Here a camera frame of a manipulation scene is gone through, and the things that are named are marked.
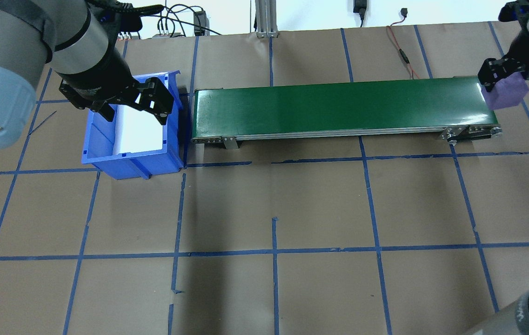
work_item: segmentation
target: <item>red wire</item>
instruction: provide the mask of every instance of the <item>red wire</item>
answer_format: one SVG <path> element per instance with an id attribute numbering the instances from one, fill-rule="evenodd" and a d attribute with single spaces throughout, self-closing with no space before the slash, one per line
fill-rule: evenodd
<path id="1" fill-rule="evenodd" d="M 403 21 L 405 21 L 405 19 L 406 18 L 403 18 L 401 21 L 394 22 L 390 26 L 386 26 L 388 28 L 388 30 L 390 31 L 390 34 L 392 35 L 393 40 L 395 40 L 396 48 L 399 49 L 399 50 L 401 49 L 401 46 L 399 45 L 399 42 L 396 40 L 395 33 L 392 31 L 392 26 L 393 25 L 398 25 L 399 23 L 403 23 Z M 413 79 L 413 75 L 414 74 L 415 74 L 415 77 L 417 77 L 419 79 L 419 75 L 417 75 L 417 72 L 415 72 L 415 70 L 413 70 L 413 66 L 411 66 L 411 63 L 409 63 L 408 65 L 409 65 L 409 68 L 411 69 L 411 79 Z"/>

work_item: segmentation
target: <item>metal bracket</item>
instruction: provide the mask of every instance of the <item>metal bracket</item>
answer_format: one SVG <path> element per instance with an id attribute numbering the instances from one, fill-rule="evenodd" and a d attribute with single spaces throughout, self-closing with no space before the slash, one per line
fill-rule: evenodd
<path id="1" fill-rule="evenodd" d="M 459 126 L 447 127 L 440 138 L 446 140 L 451 146 L 458 142 L 483 140 L 486 138 L 496 138 L 502 135 L 502 128 L 496 125 L 487 126 Z"/>
<path id="2" fill-rule="evenodd" d="M 194 144 L 222 144 L 225 149 L 239 149 L 239 142 L 234 136 L 221 136 L 211 138 L 200 138 L 198 140 L 192 140 Z"/>
<path id="3" fill-rule="evenodd" d="M 256 0 L 256 36 L 279 36 L 277 30 L 277 0 Z"/>

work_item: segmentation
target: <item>cable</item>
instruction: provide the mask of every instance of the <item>cable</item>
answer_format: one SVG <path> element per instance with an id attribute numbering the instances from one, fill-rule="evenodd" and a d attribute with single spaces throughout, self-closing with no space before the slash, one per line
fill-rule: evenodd
<path id="1" fill-rule="evenodd" d="M 145 15 L 145 16 L 160 17 L 158 15 Z M 180 20 L 172 19 L 171 17 L 169 17 L 167 19 L 172 20 L 172 21 L 176 21 L 176 22 L 179 22 L 179 23 L 185 23 L 186 25 L 191 25 L 191 26 L 198 27 L 198 28 L 203 28 L 204 30 L 208 30 L 209 32 L 212 32 L 214 34 L 220 35 L 220 33 L 214 31 L 213 29 L 209 29 L 207 27 L 203 27 L 203 26 L 199 26 L 199 25 L 194 25 L 194 23 L 189 23 L 189 22 L 186 22 L 186 21 L 180 21 Z"/>
<path id="2" fill-rule="evenodd" d="M 406 8 L 402 8 L 401 9 L 401 15 L 403 15 L 403 19 L 401 21 L 393 22 L 392 24 L 390 24 L 390 26 L 386 26 L 386 28 L 388 28 L 388 30 L 390 31 L 390 34 L 392 35 L 392 39 L 395 41 L 395 46 L 398 49 L 399 54 L 401 55 L 401 58 L 403 59 L 403 61 L 406 64 L 405 66 L 408 67 L 409 70 L 411 70 L 410 73 L 409 73 L 409 70 L 407 70 L 407 73 L 409 73 L 409 78 L 410 79 L 415 79 L 413 77 L 415 75 L 415 77 L 417 77 L 419 79 L 419 75 L 417 74 L 417 72 L 415 72 L 415 70 L 413 70 L 413 66 L 411 66 L 411 62 L 409 61 L 409 57 L 407 57 L 407 55 L 405 54 L 405 51 L 403 51 L 403 49 L 401 49 L 401 46 L 399 45 L 399 42 L 396 40 L 395 33 L 392 31 L 392 26 L 398 25 L 399 23 L 403 23 L 405 21 L 405 19 L 407 18 L 407 9 Z"/>
<path id="3" fill-rule="evenodd" d="M 86 0 L 86 2 L 103 9 L 109 9 L 116 13 L 137 13 L 141 16 L 154 15 L 158 12 L 162 12 L 165 8 L 165 6 L 163 5 L 152 5 L 138 8 L 118 8 L 110 6 L 109 4 L 106 4 L 105 2 L 102 2 L 100 0 Z"/>

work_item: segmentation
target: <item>power adapter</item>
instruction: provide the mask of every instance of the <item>power adapter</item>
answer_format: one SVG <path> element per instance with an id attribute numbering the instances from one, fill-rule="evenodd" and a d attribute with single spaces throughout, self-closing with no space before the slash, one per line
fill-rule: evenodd
<path id="1" fill-rule="evenodd" d="M 363 21 L 366 16 L 366 9 L 368 9 L 368 0 L 354 0 L 353 12 L 360 14 L 360 19 Z"/>

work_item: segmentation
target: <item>black cable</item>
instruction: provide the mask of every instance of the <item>black cable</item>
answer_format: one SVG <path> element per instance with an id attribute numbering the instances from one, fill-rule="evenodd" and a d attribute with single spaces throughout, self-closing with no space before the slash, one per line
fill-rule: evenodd
<path id="1" fill-rule="evenodd" d="M 114 11 L 116 13 L 137 13 L 141 16 L 148 16 L 148 15 L 154 15 L 156 13 L 162 12 L 165 6 L 163 5 L 151 5 L 151 6 L 145 6 L 145 7 L 138 7 L 138 8 L 118 8 L 109 6 L 105 2 L 99 1 L 99 0 L 86 0 L 86 2 L 100 7 L 104 9 L 109 9 L 111 11 Z"/>
<path id="2" fill-rule="evenodd" d="M 151 16 L 151 17 L 160 17 L 158 15 L 145 15 L 145 16 Z M 209 32 L 212 32 L 212 33 L 215 33 L 217 35 L 220 35 L 220 33 L 214 31 L 213 29 L 209 29 L 207 27 L 203 27 L 203 26 L 199 26 L 199 25 L 194 25 L 194 23 L 189 23 L 189 22 L 185 22 L 185 21 L 180 21 L 180 20 L 176 20 L 176 19 L 172 19 L 171 17 L 168 18 L 169 20 L 172 20 L 172 21 L 177 21 L 179 23 L 185 23 L 186 25 L 191 25 L 191 26 L 194 26 L 194 27 L 198 27 L 198 28 L 203 28 L 204 30 L 208 30 Z"/>
<path id="3" fill-rule="evenodd" d="M 173 8 L 175 8 L 175 7 L 184 7 L 184 8 L 182 10 L 179 10 L 179 11 L 174 11 Z M 196 11 L 194 9 L 192 9 L 192 8 L 200 8 L 201 11 L 204 11 L 204 8 L 202 8 L 201 6 L 186 6 L 184 4 L 175 4 L 175 5 L 171 6 L 171 7 L 169 7 L 169 9 L 167 9 L 167 15 L 166 16 L 169 16 L 169 13 L 176 14 L 176 13 L 181 13 L 181 12 L 183 12 L 186 9 L 189 9 L 194 14 L 194 17 L 196 17 L 196 19 L 198 21 L 198 25 L 202 26 L 203 23 L 201 22 L 200 17 L 198 16 L 198 13 L 196 13 Z"/>

